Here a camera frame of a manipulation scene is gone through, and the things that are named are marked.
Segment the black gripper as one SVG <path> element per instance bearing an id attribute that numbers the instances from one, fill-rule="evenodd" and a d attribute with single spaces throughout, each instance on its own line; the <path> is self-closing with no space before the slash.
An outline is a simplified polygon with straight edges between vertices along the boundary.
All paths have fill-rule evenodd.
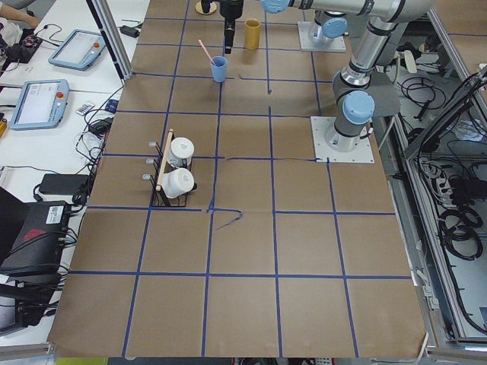
<path id="1" fill-rule="evenodd" d="M 231 54 L 234 45 L 235 19 L 243 14 L 243 0 L 216 0 L 220 3 L 219 13 L 224 20 L 224 53 Z"/>

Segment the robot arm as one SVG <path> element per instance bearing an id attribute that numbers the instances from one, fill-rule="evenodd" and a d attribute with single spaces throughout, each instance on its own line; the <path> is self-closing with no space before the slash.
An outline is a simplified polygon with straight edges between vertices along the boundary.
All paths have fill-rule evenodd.
<path id="1" fill-rule="evenodd" d="M 335 151 L 353 151 L 364 126 L 377 115 L 376 102 L 369 94 L 371 75 L 390 36 L 399 24 L 421 17 L 433 1 L 261 1 L 263 9 L 278 14 L 286 8 L 366 15 L 368 23 L 352 57 L 333 79 L 337 117 L 324 138 Z"/>
<path id="2" fill-rule="evenodd" d="M 345 13 L 337 11 L 316 10 L 314 23 L 316 28 L 313 31 L 313 38 L 318 43 L 342 36 L 348 27 Z"/>

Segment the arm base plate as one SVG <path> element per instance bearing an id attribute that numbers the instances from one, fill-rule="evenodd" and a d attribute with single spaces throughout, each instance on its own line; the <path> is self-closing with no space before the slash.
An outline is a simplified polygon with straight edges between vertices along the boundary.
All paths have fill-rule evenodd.
<path id="1" fill-rule="evenodd" d="M 374 163 L 374 155 L 364 125 L 355 137 L 344 137 L 335 129 L 335 117 L 311 116 L 315 160 L 330 163 Z"/>
<path id="2" fill-rule="evenodd" d="M 347 30 L 345 18 L 332 18 L 318 25 L 313 22 L 299 21 L 298 35 L 301 50 L 310 52 L 345 52 L 343 34 Z"/>

